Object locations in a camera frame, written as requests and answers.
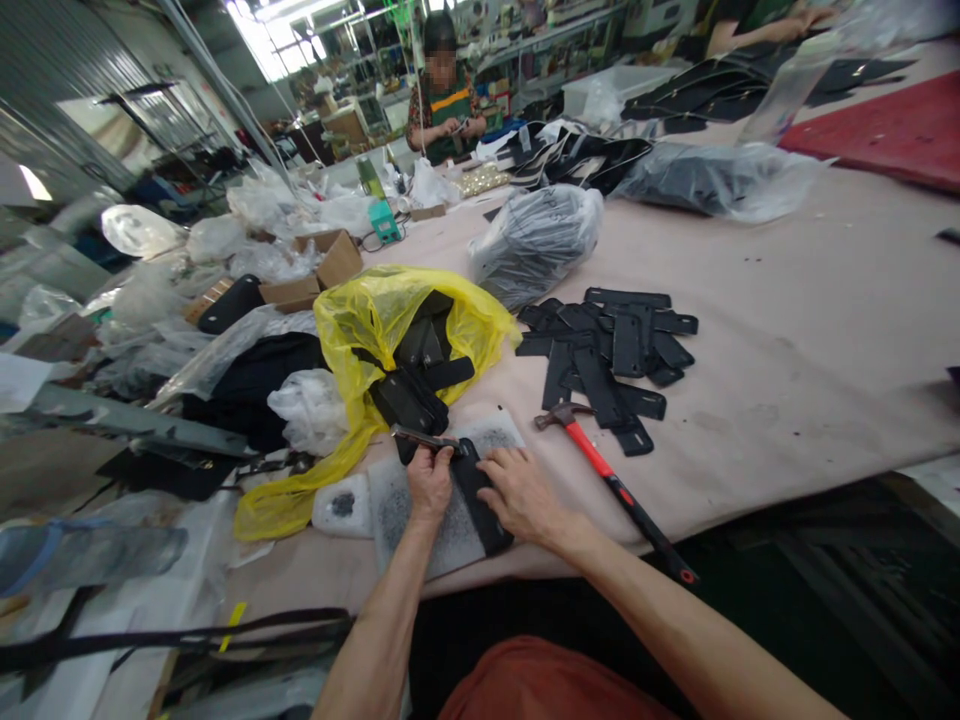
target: wrist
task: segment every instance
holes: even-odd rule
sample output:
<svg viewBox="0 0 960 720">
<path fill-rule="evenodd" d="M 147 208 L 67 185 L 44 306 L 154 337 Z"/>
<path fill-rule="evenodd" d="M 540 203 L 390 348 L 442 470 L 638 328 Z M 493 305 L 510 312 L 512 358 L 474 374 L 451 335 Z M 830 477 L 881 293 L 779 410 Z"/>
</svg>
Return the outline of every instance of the wrist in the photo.
<svg viewBox="0 0 960 720">
<path fill-rule="evenodd" d="M 432 507 L 414 507 L 410 513 L 410 519 L 407 521 L 407 527 L 413 527 L 422 530 L 438 530 L 447 509 Z"/>
<path fill-rule="evenodd" d="M 544 529 L 537 544 L 564 557 L 584 543 L 592 527 L 586 515 L 563 511 Z"/>
</svg>

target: hammer head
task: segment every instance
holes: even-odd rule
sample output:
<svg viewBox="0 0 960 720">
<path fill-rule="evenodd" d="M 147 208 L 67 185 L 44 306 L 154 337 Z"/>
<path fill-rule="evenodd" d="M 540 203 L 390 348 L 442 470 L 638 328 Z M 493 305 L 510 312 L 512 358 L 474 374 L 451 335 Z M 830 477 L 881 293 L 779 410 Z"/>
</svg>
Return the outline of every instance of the hammer head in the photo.
<svg viewBox="0 0 960 720">
<path fill-rule="evenodd" d="M 566 427 L 577 421 L 574 414 L 578 412 L 594 415 L 597 411 L 580 403 L 565 402 L 555 405 L 546 415 L 537 415 L 537 417 L 533 419 L 533 422 L 537 426 L 537 430 L 543 430 L 547 425 L 552 425 L 553 423 L 559 423 Z"/>
</svg>

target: work table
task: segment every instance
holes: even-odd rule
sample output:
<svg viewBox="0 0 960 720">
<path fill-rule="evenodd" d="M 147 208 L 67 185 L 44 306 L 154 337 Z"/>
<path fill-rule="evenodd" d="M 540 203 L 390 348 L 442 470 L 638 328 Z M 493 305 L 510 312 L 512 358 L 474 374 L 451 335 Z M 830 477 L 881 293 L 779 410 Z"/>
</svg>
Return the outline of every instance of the work table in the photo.
<svg viewBox="0 0 960 720">
<path fill-rule="evenodd" d="M 931 43 L 904 82 L 862 88 L 853 100 L 804 109 L 799 120 L 957 67 L 955 43 Z M 743 124 L 676 139 L 729 144 Z M 502 198 L 413 225 L 403 242 L 366 256 L 366 265 L 470 277 L 467 243 L 487 230 L 483 213 Z M 665 420 L 645 421 L 652 454 L 626 458 L 609 431 L 583 422 L 671 539 L 960 449 L 960 399 L 944 370 L 960 358 L 960 253 L 934 238 L 958 221 L 954 198 L 842 168 L 826 168 L 797 211 L 761 226 L 625 200 L 605 204 L 593 256 L 549 295 L 579 302 L 591 286 L 665 292 L 678 312 L 699 317 L 699 335 L 684 342 L 696 364 L 662 391 Z M 451 407 L 452 424 L 502 405 L 561 501 L 646 552 L 563 431 L 533 427 L 545 371 L 545 358 L 518 358 L 505 346 L 502 360 Z M 360 469 L 392 450 L 388 440 L 374 438 Z M 569 573 L 545 551 L 518 544 L 428 583 L 424 595 Z M 245 619 L 301 607 L 356 612 L 377 577 L 372 541 L 307 528 L 231 573 L 221 618 L 237 602 L 249 604 Z"/>
</svg>

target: hand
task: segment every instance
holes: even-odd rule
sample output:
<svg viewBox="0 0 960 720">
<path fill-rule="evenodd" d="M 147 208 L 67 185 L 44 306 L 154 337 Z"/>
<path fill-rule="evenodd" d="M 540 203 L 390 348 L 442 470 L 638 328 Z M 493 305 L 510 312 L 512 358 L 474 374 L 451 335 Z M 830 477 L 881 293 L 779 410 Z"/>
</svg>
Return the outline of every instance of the hand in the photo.
<svg viewBox="0 0 960 720">
<path fill-rule="evenodd" d="M 775 43 L 788 43 L 807 34 L 809 25 L 799 17 L 777 20 L 764 27 L 764 39 Z"/>
<path fill-rule="evenodd" d="M 800 14 L 797 15 L 797 18 L 799 20 L 802 20 L 806 24 L 807 28 L 809 29 L 814 25 L 816 25 L 821 20 L 826 20 L 827 18 L 836 17 L 839 14 L 840 14 L 840 11 L 837 10 L 836 8 L 815 7 L 815 8 L 807 8 L 806 10 L 801 11 Z"/>
<path fill-rule="evenodd" d="M 443 520 L 453 484 L 450 482 L 450 458 L 453 448 L 446 447 L 434 455 L 433 450 L 421 445 L 407 465 L 407 482 L 413 498 L 411 520 L 423 520 L 439 525 Z"/>
<path fill-rule="evenodd" d="M 463 132 L 461 133 L 461 135 L 463 135 L 464 137 L 476 137 L 477 135 L 481 134 L 479 130 L 480 130 L 480 121 L 477 120 L 476 118 L 470 118 L 469 120 L 467 120 L 466 127 L 463 128 Z"/>
<path fill-rule="evenodd" d="M 442 123 L 437 125 L 437 129 L 440 131 L 440 137 L 453 135 L 457 130 L 460 129 L 460 121 L 456 118 L 447 118 Z"/>
<path fill-rule="evenodd" d="M 477 467 L 493 482 L 493 488 L 481 489 L 477 497 L 497 514 L 500 524 L 521 540 L 555 546 L 571 513 L 557 502 L 530 451 L 497 448 Z"/>
</svg>

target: pile of leather pieces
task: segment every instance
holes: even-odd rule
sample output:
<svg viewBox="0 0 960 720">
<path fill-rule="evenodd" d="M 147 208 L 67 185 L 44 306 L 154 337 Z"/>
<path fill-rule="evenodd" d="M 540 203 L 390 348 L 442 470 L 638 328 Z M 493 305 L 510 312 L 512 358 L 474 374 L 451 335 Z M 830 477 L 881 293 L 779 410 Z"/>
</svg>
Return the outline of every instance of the pile of leather pieces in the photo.
<svg viewBox="0 0 960 720">
<path fill-rule="evenodd" d="M 530 327 L 518 356 L 549 358 L 544 410 L 586 395 L 597 425 L 610 430 L 627 457 L 653 452 L 641 417 L 663 420 L 667 399 L 617 378 L 648 378 L 667 387 L 694 363 L 675 335 L 696 335 L 699 321 L 674 312 L 669 295 L 589 288 L 582 303 L 556 298 L 528 305 L 517 319 Z"/>
<path fill-rule="evenodd" d="M 578 123 L 568 122 L 556 142 L 538 140 L 546 123 L 530 122 L 530 148 L 524 150 L 520 134 L 497 153 L 497 166 L 513 174 L 510 184 L 526 190 L 565 183 L 610 194 L 630 167 L 650 152 L 643 138 L 614 139 L 592 135 Z"/>
<path fill-rule="evenodd" d="M 393 353 L 397 369 L 370 387 L 370 398 L 387 425 L 399 423 L 427 435 L 439 436 L 449 425 L 448 408 L 437 392 L 474 376 L 468 357 L 450 359 L 447 316 L 453 299 L 434 290 L 423 301 Z M 383 365 L 366 350 L 354 349 L 362 361 L 381 370 Z M 417 444 L 396 438 L 400 462 L 409 465 Z"/>
<path fill-rule="evenodd" d="M 624 120 L 664 121 L 666 134 L 699 132 L 707 121 L 732 123 L 752 115 L 774 76 L 796 46 L 757 43 L 699 62 L 650 92 L 627 101 Z M 850 90 L 911 65 L 914 60 L 835 60 L 806 104 L 811 107 L 851 97 Z M 895 81 L 902 78 L 887 78 Z"/>
</svg>

